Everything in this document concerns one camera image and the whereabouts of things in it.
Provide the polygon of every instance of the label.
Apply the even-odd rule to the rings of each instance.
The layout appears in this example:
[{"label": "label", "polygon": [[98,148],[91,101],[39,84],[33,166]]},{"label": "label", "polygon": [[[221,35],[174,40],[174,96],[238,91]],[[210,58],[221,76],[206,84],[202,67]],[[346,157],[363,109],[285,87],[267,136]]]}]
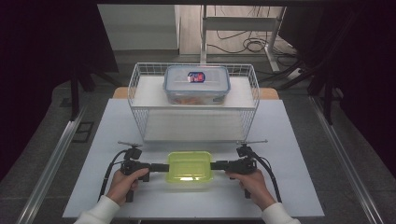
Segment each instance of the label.
[{"label": "label", "polygon": [[205,82],[205,74],[203,72],[190,72],[187,79],[189,82]]}]

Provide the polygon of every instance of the hand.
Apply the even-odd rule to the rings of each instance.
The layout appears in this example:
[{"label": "hand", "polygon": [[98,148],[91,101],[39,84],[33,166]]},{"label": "hand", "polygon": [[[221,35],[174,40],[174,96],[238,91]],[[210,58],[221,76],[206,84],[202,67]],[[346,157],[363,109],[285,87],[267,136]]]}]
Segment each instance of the hand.
[{"label": "hand", "polygon": [[257,169],[250,175],[239,175],[230,172],[226,172],[225,174],[231,178],[238,179],[241,188],[247,189],[250,192],[251,200],[257,204],[262,211],[271,204],[276,203],[265,185],[261,170]]},{"label": "hand", "polygon": [[113,200],[119,206],[126,202],[126,194],[128,191],[137,190],[137,178],[145,175],[149,171],[148,168],[135,171],[131,175],[124,175],[120,170],[116,171],[113,175],[113,180],[110,189],[107,193],[107,198]]}]

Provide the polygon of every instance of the blue container lid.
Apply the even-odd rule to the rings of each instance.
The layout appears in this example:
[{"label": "blue container lid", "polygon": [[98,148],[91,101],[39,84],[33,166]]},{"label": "blue container lid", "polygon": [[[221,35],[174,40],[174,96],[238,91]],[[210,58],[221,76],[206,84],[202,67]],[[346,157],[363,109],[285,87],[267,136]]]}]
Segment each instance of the blue container lid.
[{"label": "blue container lid", "polygon": [[166,91],[211,91],[228,93],[230,78],[223,66],[174,65],[165,73]]}]

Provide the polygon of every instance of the white sleeve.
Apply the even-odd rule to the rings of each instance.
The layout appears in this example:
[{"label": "white sleeve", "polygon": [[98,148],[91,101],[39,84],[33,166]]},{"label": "white sleeve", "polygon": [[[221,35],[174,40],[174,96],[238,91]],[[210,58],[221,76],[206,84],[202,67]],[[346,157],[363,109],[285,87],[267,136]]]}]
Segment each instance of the white sleeve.
[{"label": "white sleeve", "polygon": [[300,224],[286,212],[282,203],[274,203],[262,211],[262,220],[266,224]]},{"label": "white sleeve", "polygon": [[108,224],[119,210],[120,206],[117,203],[102,195],[93,209],[79,215],[75,224]]}]

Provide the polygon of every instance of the controller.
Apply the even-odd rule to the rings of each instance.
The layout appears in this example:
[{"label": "controller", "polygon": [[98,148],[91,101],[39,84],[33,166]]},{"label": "controller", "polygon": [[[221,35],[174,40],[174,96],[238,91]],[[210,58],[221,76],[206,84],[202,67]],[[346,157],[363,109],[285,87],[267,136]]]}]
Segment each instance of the controller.
[{"label": "controller", "polygon": [[[132,148],[129,148],[124,156],[124,161],[121,163],[120,171],[124,175],[131,175],[134,172],[148,168],[148,173],[142,175],[138,178],[138,180],[143,180],[143,182],[149,182],[149,174],[151,172],[169,172],[169,164],[159,164],[159,163],[146,163],[138,161],[140,155],[142,154],[142,150],[138,149],[140,145],[131,144]],[[134,201],[134,191],[129,190],[126,194],[126,202],[131,203]]]},{"label": "controller", "polygon": [[[210,163],[212,170],[224,170],[240,175],[249,175],[256,171],[257,162],[251,156],[253,150],[248,147],[247,143],[242,143],[242,146],[236,149],[239,157],[244,157],[236,161],[216,161]],[[250,198],[250,192],[245,189],[245,198]]]}]

